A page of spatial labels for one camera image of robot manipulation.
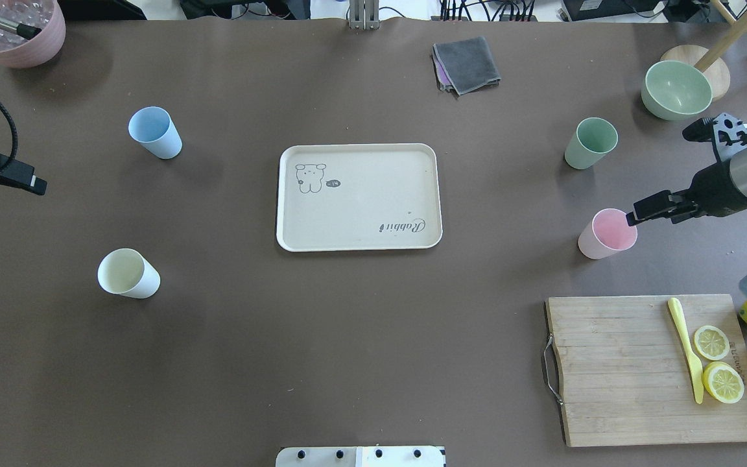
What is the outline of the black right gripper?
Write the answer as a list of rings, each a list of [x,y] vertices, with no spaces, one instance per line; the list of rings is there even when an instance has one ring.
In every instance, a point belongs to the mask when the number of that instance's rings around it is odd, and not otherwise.
[[[670,190],[641,199],[626,214],[626,223],[637,226],[655,219],[670,219],[672,224],[703,216],[727,217],[747,210],[747,197],[730,177],[730,163],[714,163],[697,172],[691,185],[675,194]]]

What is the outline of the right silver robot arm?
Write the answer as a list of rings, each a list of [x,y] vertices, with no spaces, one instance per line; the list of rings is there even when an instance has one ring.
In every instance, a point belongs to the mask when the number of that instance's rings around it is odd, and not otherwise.
[[[687,189],[662,190],[634,204],[626,222],[637,226],[652,219],[673,224],[703,216],[727,217],[747,210],[747,148],[698,171]]]

